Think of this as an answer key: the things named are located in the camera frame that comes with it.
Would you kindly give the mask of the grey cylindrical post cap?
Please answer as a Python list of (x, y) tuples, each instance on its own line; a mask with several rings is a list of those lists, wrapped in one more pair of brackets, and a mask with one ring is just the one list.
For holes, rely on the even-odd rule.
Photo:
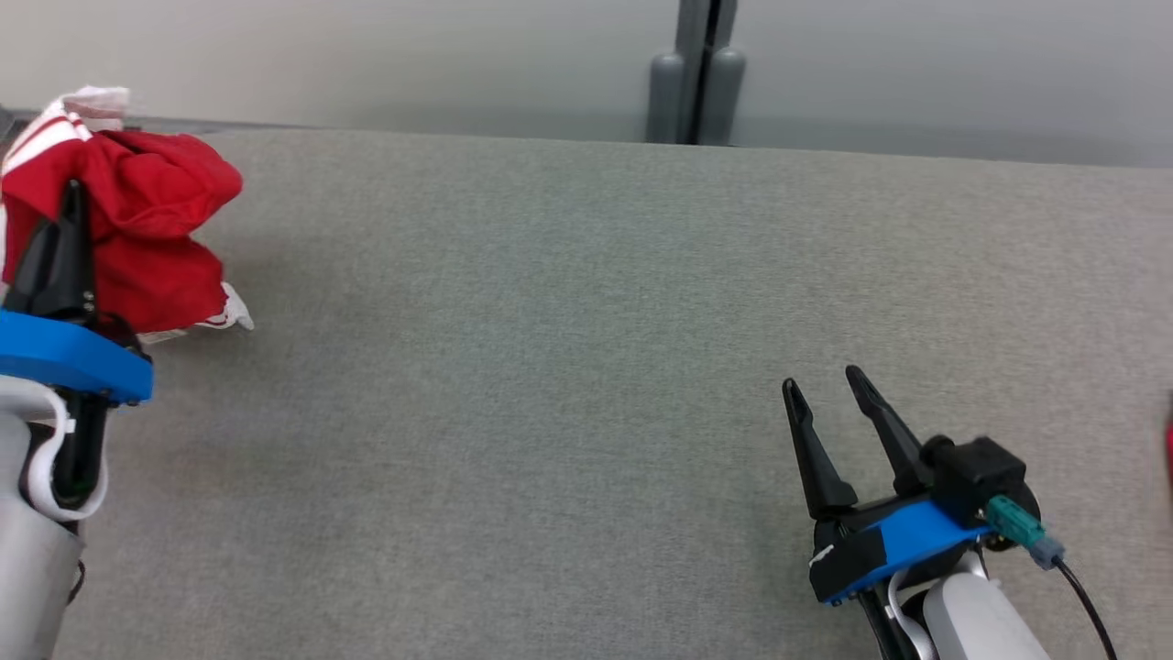
[(678, 52), (652, 59), (645, 141), (674, 145), (679, 138), (685, 81), (685, 59)]
[(704, 145), (728, 147), (746, 66), (746, 56), (732, 47), (708, 59), (707, 98), (698, 138)]

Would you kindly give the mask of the grey partition frame post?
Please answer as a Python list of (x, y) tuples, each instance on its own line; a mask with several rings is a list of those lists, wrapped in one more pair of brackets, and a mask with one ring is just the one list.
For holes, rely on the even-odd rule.
[(680, 145), (704, 145), (699, 141), (705, 98), (707, 98), (708, 59), (732, 45), (739, 0), (680, 0), (674, 52), (685, 59), (685, 81)]

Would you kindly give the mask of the red and white shirt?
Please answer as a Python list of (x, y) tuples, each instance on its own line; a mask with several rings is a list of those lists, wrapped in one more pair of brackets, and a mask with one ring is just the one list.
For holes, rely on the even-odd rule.
[(70, 181), (91, 217), (99, 309), (148, 342), (189, 327), (253, 329), (218, 256), (194, 231), (242, 192), (240, 172), (192, 135), (126, 128), (130, 91), (84, 86), (50, 101), (0, 163), (0, 264), (5, 284), (38, 222), (61, 209)]

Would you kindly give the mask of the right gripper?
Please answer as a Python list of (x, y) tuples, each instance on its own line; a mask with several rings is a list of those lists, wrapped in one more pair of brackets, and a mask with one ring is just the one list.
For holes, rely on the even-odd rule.
[(893, 470), (893, 496), (859, 503), (855, 489), (839, 476), (833, 460), (818, 438), (814, 414), (794, 379), (781, 386), (789, 433), (795, 448), (806, 509), (814, 522), (813, 547), (820, 552), (843, 536), (857, 535), (904, 506), (930, 501), (925, 490), (933, 475), (922, 463), (922, 445), (904, 419), (859, 365), (847, 365), (845, 376), (865, 417), (872, 421)]

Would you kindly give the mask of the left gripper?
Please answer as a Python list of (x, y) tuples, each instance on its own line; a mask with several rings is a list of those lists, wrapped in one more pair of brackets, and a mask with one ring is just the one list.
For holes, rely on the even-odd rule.
[[(5, 309), (95, 317), (91, 213), (82, 182), (66, 184), (56, 220), (43, 216), (35, 222), (5, 294)], [(103, 392), (61, 394), (42, 385), (34, 392), (34, 401), (47, 404), (54, 421), (53, 434), (26, 461), (27, 496), (50, 520), (84, 520), (100, 509), (108, 488), (104, 440), (111, 400)]]

